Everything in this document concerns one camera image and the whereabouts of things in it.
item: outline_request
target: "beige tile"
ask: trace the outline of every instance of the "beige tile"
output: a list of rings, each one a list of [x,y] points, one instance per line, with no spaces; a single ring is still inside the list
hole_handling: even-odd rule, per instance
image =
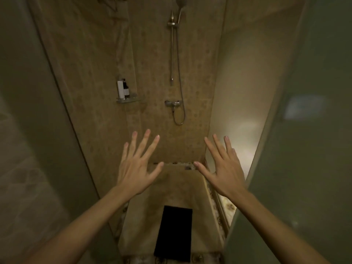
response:
[[[165,205],[193,209],[192,252],[219,252],[221,242],[202,175],[165,165],[155,182],[129,204],[119,249],[122,255],[153,254]]]

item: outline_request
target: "black mat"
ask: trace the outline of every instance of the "black mat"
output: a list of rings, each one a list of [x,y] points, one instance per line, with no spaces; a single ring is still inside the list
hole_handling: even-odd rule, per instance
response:
[[[154,256],[191,261],[192,209],[164,206]]]

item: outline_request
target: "shower hose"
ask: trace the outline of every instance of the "shower hose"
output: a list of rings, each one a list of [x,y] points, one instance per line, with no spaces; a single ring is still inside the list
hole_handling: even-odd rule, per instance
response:
[[[179,80],[179,88],[181,90],[181,98],[182,98],[182,106],[183,106],[183,120],[181,123],[177,123],[175,119],[175,110],[173,109],[173,118],[174,118],[174,123],[178,126],[181,126],[185,119],[186,119],[186,108],[184,107],[184,101],[183,101],[183,93],[182,93],[182,82],[181,82],[181,72],[179,70],[179,53],[178,53],[178,31],[176,28],[176,50],[177,50],[177,69],[178,69],[178,80]]]

